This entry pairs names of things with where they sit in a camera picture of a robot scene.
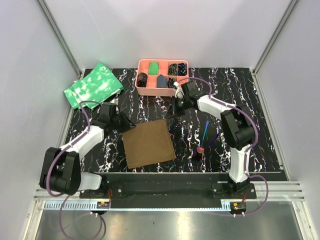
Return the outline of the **brown cloth napkin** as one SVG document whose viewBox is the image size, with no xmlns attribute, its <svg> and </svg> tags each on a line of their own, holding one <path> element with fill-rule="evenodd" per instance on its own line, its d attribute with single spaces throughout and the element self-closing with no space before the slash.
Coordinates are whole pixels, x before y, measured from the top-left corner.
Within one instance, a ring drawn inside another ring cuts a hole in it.
<svg viewBox="0 0 320 240">
<path fill-rule="evenodd" d="M 139 123 L 122 134 L 129 169 L 163 163 L 176 158 L 174 146 L 164 119 Z"/>
</svg>

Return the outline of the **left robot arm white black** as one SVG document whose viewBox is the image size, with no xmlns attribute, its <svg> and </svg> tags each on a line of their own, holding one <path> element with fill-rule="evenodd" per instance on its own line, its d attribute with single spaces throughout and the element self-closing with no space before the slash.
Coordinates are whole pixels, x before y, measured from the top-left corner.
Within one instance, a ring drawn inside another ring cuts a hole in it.
<svg viewBox="0 0 320 240">
<path fill-rule="evenodd" d="M 99 112 L 93 118 L 82 109 L 87 127 L 80 135 L 61 147 L 46 150 L 39 185 L 50 196 L 57 198 L 90 191 L 95 197 L 103 198 L 108 193 L 107 179 L 99 173 L 82 172 L 80 161 L 112 131 L 125 133 L 136 125 L 117 104 L 102 102 L 99 106 Z"/>
</svg>

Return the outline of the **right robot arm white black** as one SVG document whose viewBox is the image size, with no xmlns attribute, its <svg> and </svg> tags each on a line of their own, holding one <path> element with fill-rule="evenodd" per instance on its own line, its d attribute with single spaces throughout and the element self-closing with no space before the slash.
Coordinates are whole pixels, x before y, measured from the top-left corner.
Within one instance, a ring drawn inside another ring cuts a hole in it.
<svg viewBox="0 0 320 240">
<path fill-rule="evenodd" d="M 195 109 L 220 120 L 224 141 L 230 147 L 231 166 L 226 187 L 228 195 L 239 198 L 249 187 L 249 157 L 257 144 L 258 131 L 247 107 L 219 100 L 210 93 L 198 90 L 193 82 L 173 84 L 174 96 L 165 115 L 166 119 L 181 117 L 188 109 Z"/>
</svg>

